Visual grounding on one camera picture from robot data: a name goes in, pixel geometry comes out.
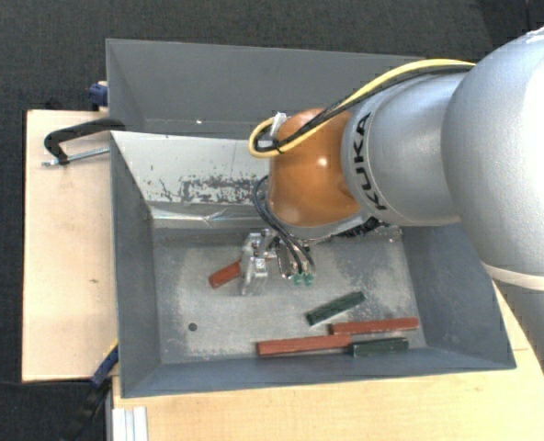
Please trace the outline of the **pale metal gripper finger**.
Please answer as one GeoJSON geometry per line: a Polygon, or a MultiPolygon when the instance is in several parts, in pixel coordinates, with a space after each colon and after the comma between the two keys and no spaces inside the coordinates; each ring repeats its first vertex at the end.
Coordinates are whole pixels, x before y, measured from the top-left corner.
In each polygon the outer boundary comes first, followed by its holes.
{"type": "Polygon", "coordinates": [[[264,290],[268,278],[266,259],[257,257],[254,260],[253,292],[261,293],[264,290]]]}
{"type": "Polygon", "coordinates": [[[241,285],[240,294],[243,296],[251,293],[253,281],[253,254],[249,251],[243,251],[240,270],[241,270],[241,285]]]}

